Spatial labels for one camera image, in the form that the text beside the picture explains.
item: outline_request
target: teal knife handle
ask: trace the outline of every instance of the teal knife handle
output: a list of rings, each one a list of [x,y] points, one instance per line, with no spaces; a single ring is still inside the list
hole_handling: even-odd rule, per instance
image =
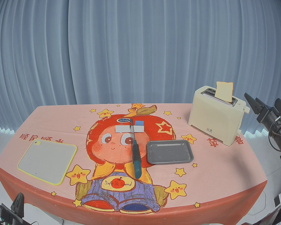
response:
[[[135,178],[139,179],[141,177],[141,161],[134,161]]]
[[[133,164],[135,169],[135,177],[139,179],[141,177],[141,154],[139,150],[139,145],[136,140],[134,140],[134,145],[132,146],[132,154],[133,154]]]

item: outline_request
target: toaster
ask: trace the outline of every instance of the toaster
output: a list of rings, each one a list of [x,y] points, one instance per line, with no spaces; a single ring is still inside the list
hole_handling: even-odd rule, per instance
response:
[[[215,97],[216,88],[204,86],[195,91],[188,125],[200,129],[230,146],[241,133],[246,102],[232,96],[232,102]]]

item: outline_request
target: toaster slot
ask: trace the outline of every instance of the toaster slot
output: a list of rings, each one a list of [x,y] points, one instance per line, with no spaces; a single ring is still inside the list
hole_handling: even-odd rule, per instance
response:
[[[203,91],[201,94],[206,96],[206,97],[212,98],[212,99],[214,99],[216,101],[219,101],[219,102],[221,102],[221,103],[223,103],[225,105],[231,106],[231,107],[233,107],[237,103],[237,101],[238,101],[236,98],[232,97],[232,102],[231,103],[226,102],[224,100],[216,98],[215,97],[215,93],[216,93],[216,90],[214,90],[212,88],[208,88],[207,90]]]

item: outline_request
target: cartoon eye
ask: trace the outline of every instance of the cartoon eye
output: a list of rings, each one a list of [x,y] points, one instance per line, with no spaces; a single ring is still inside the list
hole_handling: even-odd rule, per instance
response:
[[[121,137],[121,144],[122,145],[128,145],[131,143],[131,136],[130,136],[130,133],[125,133],[122,135]]]
[[[106,134],[104,134],[103,135],[103,137],[101,138],[101,142],[103,143],[103,144],[107,144],[108,142],[110,142],[111,141],[111,134],[110,133],[106,133]]]

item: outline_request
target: red apple print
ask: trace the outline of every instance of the red apple print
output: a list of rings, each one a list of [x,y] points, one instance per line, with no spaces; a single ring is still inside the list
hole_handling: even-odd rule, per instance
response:
[[[125,186],[125,181],[122,180],[122,177],[120,177],[119,179],[118,179],[118,178],[115,178],[115,179],[112,180],[111,186],[112,186],[113,188],[116,188],[116,189],[122,188],[122,187]]]

